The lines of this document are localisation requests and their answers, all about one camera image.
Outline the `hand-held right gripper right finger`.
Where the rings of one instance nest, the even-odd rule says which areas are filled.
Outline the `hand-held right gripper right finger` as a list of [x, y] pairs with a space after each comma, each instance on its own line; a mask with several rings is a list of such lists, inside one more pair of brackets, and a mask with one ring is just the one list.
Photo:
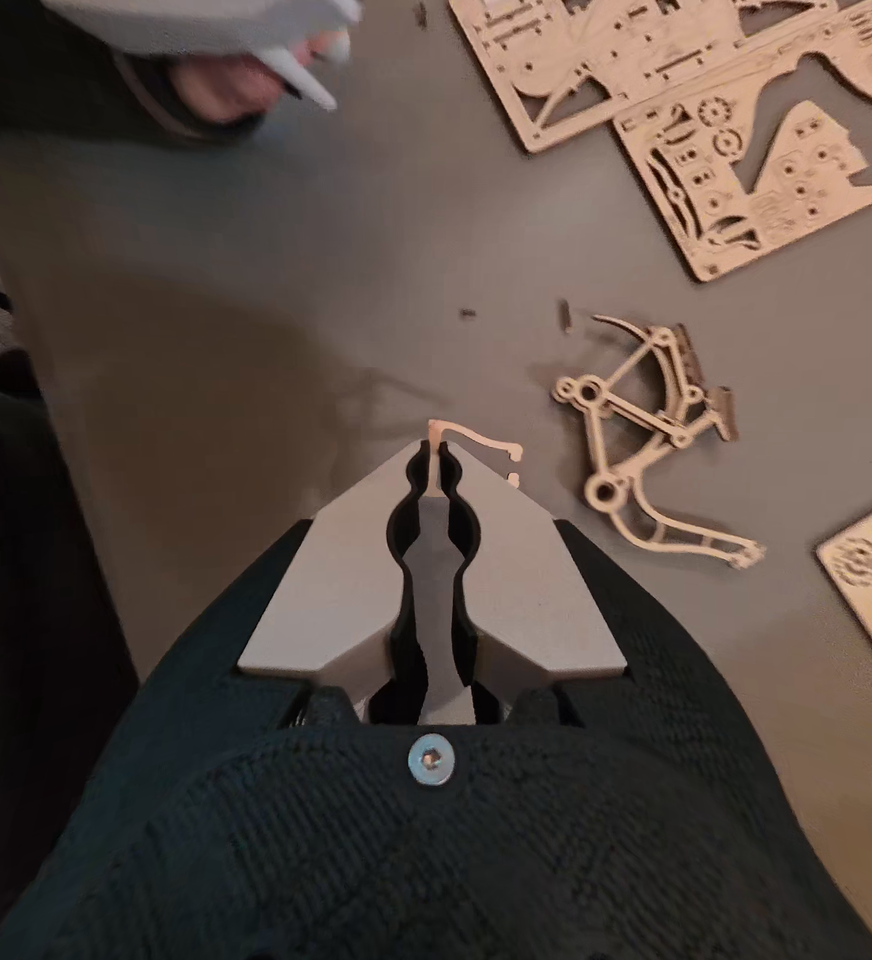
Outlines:
[[555, 518], [452, 441], [440, 444], [453, 580], [452, 650], [466, 688], [512, 707], [527, 690], [618, 677], [627, 660]]

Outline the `small curved wooden part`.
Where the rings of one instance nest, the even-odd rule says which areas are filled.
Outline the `small curved wooden part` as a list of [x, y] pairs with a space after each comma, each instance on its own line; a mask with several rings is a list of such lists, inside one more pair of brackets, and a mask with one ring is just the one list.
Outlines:
[[513, 464], [519, 464], [522, 461], [524, 447], [520, 443], [492, 439], [462, 424], [445, 419], [430, 418], [427, 426], [427, 441], [430, 452], [428, 486], [425, 494], [427, 497], [444, 497], [441, 481], [440, 448], [445, 435], [450, 433], [469, 439], [485, 449], [503, 451]]

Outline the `person's dark clothing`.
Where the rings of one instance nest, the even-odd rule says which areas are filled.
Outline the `person's dark clothing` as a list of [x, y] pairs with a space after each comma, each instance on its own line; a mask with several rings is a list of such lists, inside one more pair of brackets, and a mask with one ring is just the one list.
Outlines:
[[0, 354], [0, 921], [138, 678], [28, 354]]

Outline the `person's left hand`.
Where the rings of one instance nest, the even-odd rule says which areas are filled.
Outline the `person's left hand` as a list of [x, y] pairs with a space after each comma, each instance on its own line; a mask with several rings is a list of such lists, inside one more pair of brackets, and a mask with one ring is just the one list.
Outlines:
[[284, 97], [305, 89], [252, 54], [195, 54], [170, 61], [170, 85], [196, 118], [229, 126], [266, 114]]

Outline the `wooden parts sheet oval cutouts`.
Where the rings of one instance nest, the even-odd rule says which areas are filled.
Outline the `wooden parts sheet oval cutouts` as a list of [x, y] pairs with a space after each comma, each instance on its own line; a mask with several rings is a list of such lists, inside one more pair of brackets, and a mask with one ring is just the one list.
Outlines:
[[793, 67], [681, 86], [611, 123], [697, 282], [712, 282], [872, 206], [850, 130], [816, 102], [779, 121], [746, 186], [758, 100]]

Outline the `person's left forearm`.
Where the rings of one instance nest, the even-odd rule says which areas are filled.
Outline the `person's left forearm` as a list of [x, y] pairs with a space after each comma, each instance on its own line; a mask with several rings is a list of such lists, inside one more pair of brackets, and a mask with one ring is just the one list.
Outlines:
[[0, 131], [159, 138], [106, 45], [37, 1], [0, 1]]

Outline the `large wooden parts sheet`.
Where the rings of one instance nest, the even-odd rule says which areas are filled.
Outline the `large wooden parts sheet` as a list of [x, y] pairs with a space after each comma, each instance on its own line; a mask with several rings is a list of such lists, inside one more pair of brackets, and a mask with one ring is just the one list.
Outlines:
[[794, 2], [748, 33], [745, 11], [786, 2], [519, 1], [448, 6], [531, 154], [754, 52], [826, 56], [872, 99], [872, 2]]

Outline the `assembled wooden crossbow model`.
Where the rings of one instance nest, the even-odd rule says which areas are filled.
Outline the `assembled wooden crossbow model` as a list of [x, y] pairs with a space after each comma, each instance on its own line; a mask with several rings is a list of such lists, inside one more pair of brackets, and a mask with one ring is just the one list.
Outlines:
[[[613, 372], [560, 377], [551, 390], [555, 402], [583, 420], [591, 473], [583, 487], [586, 504], [608, 518], [630, 545], [660, 555], [700, 556], [748, 570], [764, 560], [755, 540], [680, 520], [658, 510], [645, 490], [646, 472], [669, 455], [689, 450], [708, 431], [725, 443], [739, 439], [734, 395], [724, 386], [707, 389], [693, 342], [683, 324], [640, 327], [623, 318], [592, 315], [592, 320], [623, 331], [635, 347]], [[662, 405], [648, 409], [624, 398], [619, 386], [645, 361], [661, 375]], [[638, 450], [610, 459], [606, 425], [615, 419], [648, 436]]]

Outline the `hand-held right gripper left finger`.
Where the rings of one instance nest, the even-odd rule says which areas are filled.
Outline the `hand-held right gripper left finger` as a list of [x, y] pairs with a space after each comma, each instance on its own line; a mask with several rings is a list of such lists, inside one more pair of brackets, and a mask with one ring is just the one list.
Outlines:
[[419, 536], [430, 444], [409, 444], [319, 510], [240, 655], [244, 674], [339, 688], [356, 705], [416, 646], [405, 554]]

